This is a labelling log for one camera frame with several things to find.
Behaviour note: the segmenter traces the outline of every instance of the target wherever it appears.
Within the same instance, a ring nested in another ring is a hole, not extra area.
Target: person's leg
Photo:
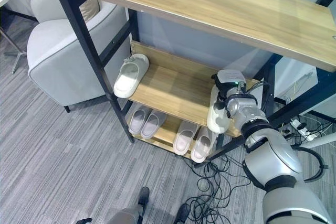
[[[139,201],[133,208],[125,208],[117,212],[107,224],[142,224],[142,216],[149,200],[149,189],[143,187],[139,194]]]
[[[133,208],[125,208],[117,212],[107,224],[137,224],[139,216],[142,214],[143,207],[139,204]]]
[[[187,220],[189,213],[190,213],[190,206],[186,203],[182,204],[179,210],[177,211],[177,215],[173,224],[177,224],[180,222],[184,223]]]

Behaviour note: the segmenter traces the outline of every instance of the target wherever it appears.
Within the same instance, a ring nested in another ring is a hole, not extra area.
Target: side table
[[[0,0],[0,7],[5,5],[9,0]],[[16,56],[13,68],[12,68],[12,74],[14,74],[16,70],[17,63],[20,59],[21,56],[27,56],[27,53],[23,50],[21,50],[15,43],[14,41],[8,36],[7,33],[3,30],[2,27],[0,27],[0,33],[3,35],[8,42],[16,49],[16,52],[5,52],[4,55],[11,55],[11,56]]]

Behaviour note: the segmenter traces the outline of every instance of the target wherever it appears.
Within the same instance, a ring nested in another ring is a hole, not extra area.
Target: power strip
[[[315,133],[311,134],[310,131],[307,130],[306,127],[304,127],[301,130],[298,130],[298,126],[301,124],[299,120],[295,119],[290,122],[290,124],[304,137],[304,139],[307,138],[307,141],[312,141],[314,138],[318,137]]]

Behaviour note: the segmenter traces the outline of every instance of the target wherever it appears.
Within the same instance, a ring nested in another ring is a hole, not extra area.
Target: striped carpet
[[[25,48],[35,25],[15,17],[7,31]],[[105,223],[118,210],[135,204],[145,185],[151,194],[144,223],[172,223],[181,203],[201,194],[197,176],[180,157],[140,141],[130,144],[105,99],[70,106],[68,114],[29,80],[25,58],[11,75],[14,57],[4,56],[5,51],[12,49],[2,39],[1,223],[75,223],[88,217]],[[309,186],[336,221],[336,149],[325,145],[317,150],[330,169]],[[245,153],[238,148],[230,155],[242,161]],[[300,156],[308,176],[316,162]],[[243,174],[233,164],[229,171]],[[233,186],[241,183],[239,178],[228,179]],[[262,223],[263,195],[252,185],[238,188],[221,213],[231,223]]]

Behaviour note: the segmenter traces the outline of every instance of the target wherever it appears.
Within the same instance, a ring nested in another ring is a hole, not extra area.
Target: gray pants
[[[137,224],[142,215],[143,207],[135,205],[133,208],[125,208],[117,212],[107,224]]]

